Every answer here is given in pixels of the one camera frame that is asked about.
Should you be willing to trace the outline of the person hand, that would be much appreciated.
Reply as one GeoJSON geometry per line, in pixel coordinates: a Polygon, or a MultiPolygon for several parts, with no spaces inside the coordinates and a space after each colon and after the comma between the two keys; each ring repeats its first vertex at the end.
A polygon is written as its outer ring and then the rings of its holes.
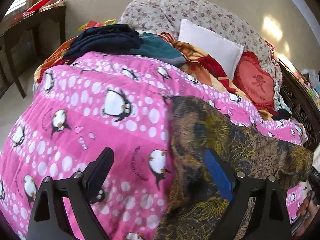
{"type": "Polygon", "coordinates": [[[299,210],[297,211],[298,217],[304,216],[305,218],[304,218],[303,224],[299,227],[299,229],[295,233],[295,237],[300,237],[305,232],[305,230],[311,224],[312,220],[314,219],[318,211],[318,206],[315,205],[311,199],[312,194],[313,194],[313,191],[309,191],[307,193],[306,198],[303,200],[299,210]]]}

